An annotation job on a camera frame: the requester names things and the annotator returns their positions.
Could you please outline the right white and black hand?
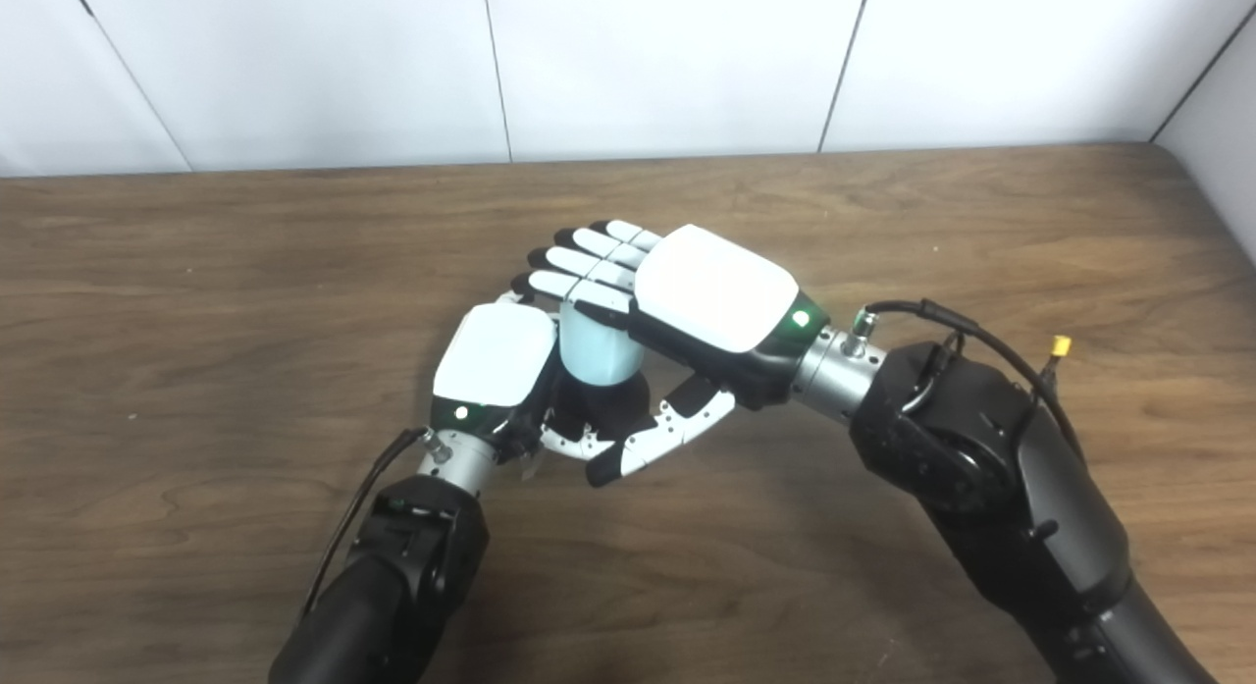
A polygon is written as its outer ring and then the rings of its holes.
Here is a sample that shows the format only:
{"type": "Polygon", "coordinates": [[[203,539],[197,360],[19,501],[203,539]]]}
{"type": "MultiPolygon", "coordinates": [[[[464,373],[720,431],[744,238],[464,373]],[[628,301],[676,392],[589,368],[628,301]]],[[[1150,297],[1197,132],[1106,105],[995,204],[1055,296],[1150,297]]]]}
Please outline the right white and black hand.
{"type": "Polygon", "coordinates": [[[791,274],[700,225],[663,237],[620,220],[561,228],[528,264],[514,292],[570,305],[691,371],[624,437],[584,434],[597,488],[693,442],[739,405],[789,402],[803,358],[831,331],[830,314],[791,274]]]}

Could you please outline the left white and black hand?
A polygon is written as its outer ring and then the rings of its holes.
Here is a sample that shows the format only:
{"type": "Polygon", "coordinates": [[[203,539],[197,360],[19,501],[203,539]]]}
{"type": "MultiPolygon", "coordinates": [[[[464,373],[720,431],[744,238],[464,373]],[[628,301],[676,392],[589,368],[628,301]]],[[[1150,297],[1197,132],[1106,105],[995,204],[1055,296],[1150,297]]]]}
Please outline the left white and black hand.
{"type": "Polygon", "coordinates": [[[589,461],[647,414],[646,351],[561,302],[548,313],[507,292],[471,307],[435,374],[428,448],[480,441],[495,463],[539,451],[589,461]]]}

